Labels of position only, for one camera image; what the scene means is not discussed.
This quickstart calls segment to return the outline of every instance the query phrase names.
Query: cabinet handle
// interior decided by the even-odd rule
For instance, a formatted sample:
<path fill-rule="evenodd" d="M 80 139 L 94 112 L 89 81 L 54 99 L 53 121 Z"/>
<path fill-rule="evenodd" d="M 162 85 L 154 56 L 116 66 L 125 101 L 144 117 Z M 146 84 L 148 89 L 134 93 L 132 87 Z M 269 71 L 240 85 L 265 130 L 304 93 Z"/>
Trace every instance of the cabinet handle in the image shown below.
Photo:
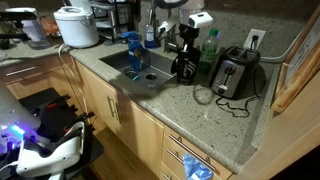
<path fill-rule="evenodd" d="M 119 104 L 115 103 L 115 106 L 116 106 L 116 110 L 117 110 L 117 114 L 116 114 L 117 115 L 117 119 L 118 119 L 119 123 L 122 124 L 121 123 L 120 111 L 119 111 Z"/>
<path fill-rule="evenodd" d="M 168 176 L 168 175 L 166 175 L 165 173 L 163 173 L 162 176 L 163 176 L 164 178 L 166 178 L 166 180 L 171 180 L 171 179 L 172 179 L 172 176 Z"/>
<path fill-rule="evenodd" d="M 22 69 L 19 71 L 14 71 L 14 72 L 8 73 L 7 76 L 12 76 L 12 75 L 19 74 L 19 73 L 26 72 L 26 71 L 30 71 L 30 70 L 36 69 L 36 68 L 38 68 L 38 66 L 33 66 L 33 67 L 29 67 L 29 68 Z"/>
<path fill-rule="evenodd" d="M 182 165 L 184 165 L 183 161 L 177 156 L 177 153 L 174 153 L 172 151 L 170 151 L 170 149 L 167 149 L 167 152 L 173 156 L 176 160 L 178 160 Z"/>
<path fill-rule="evenodd" d="M 190 153 L 192 156 L 194 156 L 198 161 L 200 161 L 202 164 L 207 166 L 207 168 L 211 169 L 212 171 L 217 171 L 217 169 L 215 167 L 213 167 L 210 163 L 208 163 L 205 159 L 203 159 L 197 153 L 192 151 L 188 146 L 184 145 L 182 142 L 180 142 L 178 139 L 176 139 L 173 135 L 170 134 L 169 137 L 175 143 L 177 143 L 179 146 L 181 146 L 184 150 L 186 150 L 188 153 Z"/>
<path fill-rule="evenodd" d="M 116 109 L 114 109 L 114 110 L 112 109 L 111 101 L 112 101 L 113 107 L 115 107 L 113 99 L 111 99 L 111 98 L 108 96 L 108 103 L 109 103 L 109 108 L 110 108 L 111 116 L 114 118 L 114 117 L 115 117 L 114 114 L 116 114 L 117 111 L 116 111 Z"/>

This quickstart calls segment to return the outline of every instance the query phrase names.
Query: kitchen sink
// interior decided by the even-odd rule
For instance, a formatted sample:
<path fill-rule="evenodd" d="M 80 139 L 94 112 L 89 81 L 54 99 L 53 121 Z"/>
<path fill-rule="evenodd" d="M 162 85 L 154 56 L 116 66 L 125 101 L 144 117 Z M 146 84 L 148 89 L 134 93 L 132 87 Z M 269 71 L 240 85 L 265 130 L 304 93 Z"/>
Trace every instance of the kitchen sink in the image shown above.
<path fill-rule="evenodd" d="M 132 71 L 129 64 L 128 51 L 100 58 L 101 61 L 120 71 L 128 78 L 147 88 L 157 88 L 173 78 L 171 74 L 172 60 L 148 50 L 142 53 L 142 64 L 139 72 Z"/>

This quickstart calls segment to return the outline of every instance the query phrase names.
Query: drawer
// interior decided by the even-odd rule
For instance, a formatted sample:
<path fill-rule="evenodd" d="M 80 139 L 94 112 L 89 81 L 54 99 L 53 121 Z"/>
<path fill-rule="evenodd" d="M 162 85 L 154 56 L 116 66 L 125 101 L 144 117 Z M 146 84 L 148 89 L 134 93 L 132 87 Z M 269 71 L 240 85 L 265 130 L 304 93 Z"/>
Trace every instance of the drawer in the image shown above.
<path fill-rule="evenodd" d="M 211 164 L 216 170 L 214 171 L 215 174 L 215 178 L 219 177 L 218 179 L 228 179 L 232 172 L 229 171 L 228 169 L 226 169 L 224 166 L 222 166 L 220 163 L 218 163 L 217 161 L 215 161 L 213 158 L 208 157 L 203 151 L 201 151 L 199 148 L 197 148 L 196 146 L 194 146 L 192 143 L 190 143 L 189 141 L 187 141 L 184 138 L 181 138 L 175 131 L 173 131 L 172 129 L 168 128 L 167 126 L 165 127 L 165 131 L 164 131 L 164 143 L 163 143 L 163 150 L 162 150 L 162 154 L 163 154 L 163 158 L 162 158 L 162 162 L 164 162 L 164 164 L 169 167 L 170 170 L 173 171 L 173 173 L 175 173 L 176 175 L 178 175 L 179 178 L 181 178 L 181 176 L 179 176 L 181 173 L 183 173 L 183 178 L 181 179 L 185 179 L 185 174 L 184 174 L 184 167 L 183 165 L 176 160 L 171 154 L 168 153 L 167 149 L 171 150 L 171 152 L 176 153 L 176 155 L 178 155 L 178 157 L 182 160 L 182 155 L 185 153 L 188 153 L 184 148 L 182 148 L 180 145 L 178 145 L 175 141 L 173 141 L 169 135 L 172 135 L 173 138 L 175 139 L 179 139 L 179 141 L 181 143 L 183 143 L 187 148 L 189 148 L 190 150 L 192 150 L 194 153 L 196 153 L 197 155 L 199 155 L 202 159 L 206 159 L 207 162 L 209 162 L 209 164 Z M 172 164 L 175 164 L 176 166 L 181 166 L 178 169 L 178 171 L 180 173 L 176 173 L 175 167 Z"/>
<path fill-rule="evenodd" d="M 160 180 L 180 180 L 170 169 L 161 163 L 160 167 L 160 174 L 159 174 Z"/>
<path fill-rule="evenodd" d="M 61 69 L 57 56 L 48 56 L 25 62 L 2 69 L 1 80 L 5 84 L 12 84 L 24 79 Z"/>

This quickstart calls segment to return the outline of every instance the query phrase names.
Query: wall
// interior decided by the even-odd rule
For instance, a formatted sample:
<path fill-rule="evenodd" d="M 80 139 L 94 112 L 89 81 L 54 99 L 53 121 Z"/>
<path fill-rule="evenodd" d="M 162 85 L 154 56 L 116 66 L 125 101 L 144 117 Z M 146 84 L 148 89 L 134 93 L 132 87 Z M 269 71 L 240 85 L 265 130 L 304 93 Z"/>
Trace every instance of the wall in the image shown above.
<path fill-rule="evenodd" d="M 214 19 L 215 27 L 221 31 L 221 47 L 243 46 L 251 28 L 266 30 L 259 47 L 262 56 L 279 56 L 290 46 L 297 34 L 317 7 L 318 0 L 205 0 L 204 8 Z M 143 0 L 139 31 L 151 8 L 150 1 Z M 160 23 L 167 19 L 167 13 L 156 9 Z M 201 45 L 208 36 L 209 27 L 201 28 L 195 44 Z"/>

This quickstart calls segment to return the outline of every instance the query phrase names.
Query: granite countertop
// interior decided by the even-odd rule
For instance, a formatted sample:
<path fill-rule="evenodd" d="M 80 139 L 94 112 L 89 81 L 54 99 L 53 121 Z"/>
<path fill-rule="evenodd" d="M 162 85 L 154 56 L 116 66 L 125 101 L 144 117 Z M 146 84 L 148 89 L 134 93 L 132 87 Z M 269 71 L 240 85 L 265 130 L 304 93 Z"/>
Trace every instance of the granite countertop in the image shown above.
<path fill-rule="evenodd" d="M 58 53 L 58 49 L 57 44 L 44 50 L 32 50 L 28 45 L 20 43 L 10 50 L 2 51 L 6 57 L 2 57 L 0 67 L 54 55 Z M 123 44 L 99 44 L 86 49 L 64 48 L 64 51 L 229 170 L 239 173 L 261 145 L 279 67 L 261 66 L 266 76 L 266 83 L 261 86 L 261 98 L 248 104 L 248 117 L 235 118 L 215 104 L 219 96 L 209 89 L 207 77 L 197 75 L 190 86 L 179 85 L 173 78 L 156 90 L 150 90 L 99 60 L 126 49 L 127 45 Z M 160 48 L 152 51 L 172 60 L 176 56 L 174 53 L 163 53 Z M 232 107 L 244 107 L 245 101 L 246 99 L 222 100 L 229 102 Z"/>

